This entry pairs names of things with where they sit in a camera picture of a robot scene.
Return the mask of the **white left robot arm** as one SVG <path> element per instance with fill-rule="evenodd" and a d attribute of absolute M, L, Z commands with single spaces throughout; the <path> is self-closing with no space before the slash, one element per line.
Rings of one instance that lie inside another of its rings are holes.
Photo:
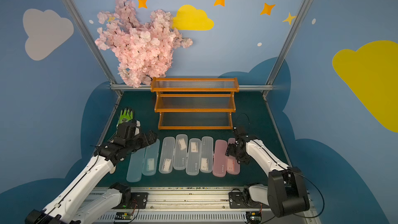
<path fill-rule="evenodd" d="M 27 224 L 92 224 L 115 207 L 137 207 L 131 188 L 115 183 L 101 197 L 81 207 L 84 200 L 107 175 L 114 173 L 119 162 L 157 141 L 153 131 L 141 131 L 139 121 L 118 125 L 109 142 L 96 147 L 94 155 L 78 176 L 41 211 L 32 210 L 25 219 Z"/>

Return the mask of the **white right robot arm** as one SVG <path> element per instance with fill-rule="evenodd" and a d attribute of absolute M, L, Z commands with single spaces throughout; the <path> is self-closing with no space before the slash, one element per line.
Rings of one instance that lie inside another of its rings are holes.
<path fill-rule="evenodd" d="M 238 163 L 248 164 L 253 159 L 265 172 L 267 186 L 248 187 L 248 197 L 269 206 L 276 217 L 298 214 L 310 209 L 307 187 L 301 170 L 282 162 L 254 135 L 234 127 L 235 143 L 229 144 L 226 156 Z"/>

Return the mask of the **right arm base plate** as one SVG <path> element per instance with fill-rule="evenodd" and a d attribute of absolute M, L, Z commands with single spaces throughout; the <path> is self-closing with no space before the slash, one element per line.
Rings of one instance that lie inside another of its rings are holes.
<path fill-rule="evenodd" d="M 229 192 L 229 206 L 231 209 L 260 209 L 261 203 L 248 202 L 241 192 L 231 191 Z"/>

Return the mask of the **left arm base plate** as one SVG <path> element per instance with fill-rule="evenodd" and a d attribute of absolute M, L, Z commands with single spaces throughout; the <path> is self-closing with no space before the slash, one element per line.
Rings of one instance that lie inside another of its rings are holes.
<path fill-rule="evenodd" d="M 147 200 L 147 192 L 123 193 L 120 204 L 114 207 L 114 209 L 145 209 Z"/>

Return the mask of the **pink pencil case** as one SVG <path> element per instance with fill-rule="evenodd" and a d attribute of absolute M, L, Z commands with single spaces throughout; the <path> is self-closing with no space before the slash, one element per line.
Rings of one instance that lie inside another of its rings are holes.
<path fill-rule="evenodd" d="M 225 140 L 216 140 L 212 173 L 216 177 L 225 177 L 227 173 L 226 151 L 228 143 Z"/>
<path fill-rule="evenodd" d="M 240 173 L 240 164 L 238 164 L 236 158 L 230 156 L 229 152 L 227 155 L 227 173 L 231 175 L 238 175 Z"/>

